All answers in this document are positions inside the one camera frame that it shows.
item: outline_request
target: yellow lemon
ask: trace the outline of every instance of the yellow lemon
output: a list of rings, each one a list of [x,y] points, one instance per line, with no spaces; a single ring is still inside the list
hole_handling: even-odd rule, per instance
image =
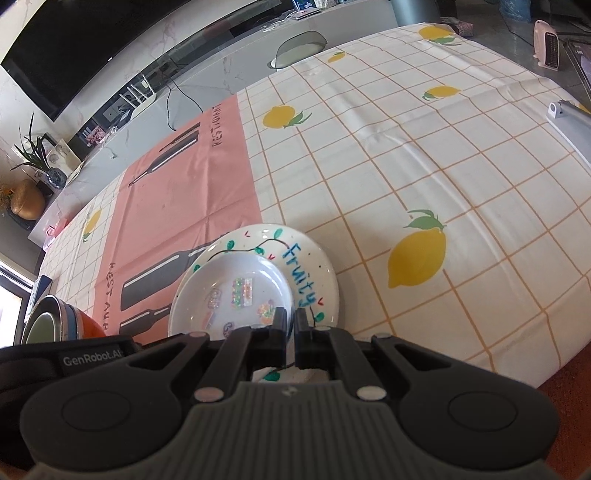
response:
[[[304,112],[296,115],[296,110],[289,105],[274,106],[262,119],[262,124],[268,128],[285,128],[300,125],[308,120],[312,114],[304,118]]]
[[[435,275],[445,259],[445,228],[430,210],[411,210],[409,213],[427,213],[414,219],[407,227],[420,228],[400,240],[388,258],[388,287],[412,287],[426,282]]]
[[[340,60],[345,55],[346,55],[346,53],[344,51],[338,51],[337,53],[335,53],[334,55],[332,55],[331,58],[329,58],[329,63],[333,63],[334,61]]]
[[[445,28],[441,27],[425,27],[418,31],[418,34],[421,35],[425,40],[438,40],[439,38],[450,37],[453,35],[452,32],[449,30],[445,30]]]
[[[296,109],[289,105],[274,106],[262,119],[262,124],[268,128],[282,128],[287,126],[296,115]]]
[[[455,87],[450,87],[448,85],[440,85],[439,87],[429,88],[423,95],[424,100],[434,100],[436,98],[444,98],[444,97],[451,97],[460,90]]]
[[[92,217],[90,217],[90,220],[88,220],[88,222],[86,222],[86,225],[84,226],[84,230],[82,230],[82,241],[83,242],[86,242],[86,240],[88,239],[88,237],[90,236],[92,231],[95,229],[96,224],[99,222],[101,211],[102,211],[102,209],[99,208],[95,213],[92,214]]]

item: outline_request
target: window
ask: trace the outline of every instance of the window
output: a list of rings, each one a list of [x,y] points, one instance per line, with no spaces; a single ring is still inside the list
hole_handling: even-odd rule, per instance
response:
[[[0,348],[19,343],[33,285],[0,262]]]

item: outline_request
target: white plate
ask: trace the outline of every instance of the white plate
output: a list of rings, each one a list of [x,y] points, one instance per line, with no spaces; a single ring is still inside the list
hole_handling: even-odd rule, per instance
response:
[[[181,279],[177,296],[189,278],[210,260],[244,251],[265,257],[277,266],[289,282],[294,307],[306,308],[309,325],[337,325],[339,286],[329,258],[311,238],[293,228],[274,223],[241,227],[212,243]],[[294,357],[291,341],[287,363],[292,363]],[[269,377],[274,381],[299,383],[307,381],[313,371],[289,368],[278,373]]]
[[[246,253],[222,255],[186,282],[175,296],[168,323],[168,335],[206,331],[212,340],[223,340],[236,328],[267,325],[260,315],[266,305],[283,307],[288,320],[293,297],[287,280],[270,261]]]

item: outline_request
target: sticker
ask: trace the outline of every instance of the sticker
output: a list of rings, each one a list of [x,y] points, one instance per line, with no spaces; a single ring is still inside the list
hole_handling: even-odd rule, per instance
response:
[[[250,307],[252,305],[252,279],[245,278],[242,285],[242,306]]]
[[[273,317],[275,316],[275,302],[272,299],[269,299],[267,303],[260,305],[256,312],[264,325],[272,324]]]
[[[213,288],[211,293],[209,294],[209,299],[207,301],[207,308],[210,310],[217,309],[220,306],[220,299],[222,298],[222,292],[219,291],[217,288]]]
[[[223,326],[223,337],[228,338],[234,330],[234,322],[228,322]]]
[[[232,306],[235,309],[252,305],[252,279],[236,278],[232,282]]]

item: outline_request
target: potted plant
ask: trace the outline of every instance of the potted plant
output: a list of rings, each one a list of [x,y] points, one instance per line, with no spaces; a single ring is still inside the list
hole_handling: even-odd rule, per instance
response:
[[[31,115],[31,123],[29,124],[29,136],[23,137],[30,145],[30,152],[27,151],[25,145],[22,143],[21,139],[21,146],[15,145],[14,147],[18,150],[21,157],[25,160],[25,162],[18,164],[16,167],[13,167],[11,170],[15,168],[21,167],[23,165],[29,165],[30,167],[34,167],[37,170],[41,170],[45,172],[47,176],[47,182],[52,187],[56,188],[57,190],[61,190],[66,185],[66,174],[63,173],[59,168],[50,167],[49,163],[47,162],[47,154],[45,152],[45,148],[43,147],[43,138],[37,137],[36,140],[33,140],[31,135],[31,129],[33,128],[33,117],[35,114]]]

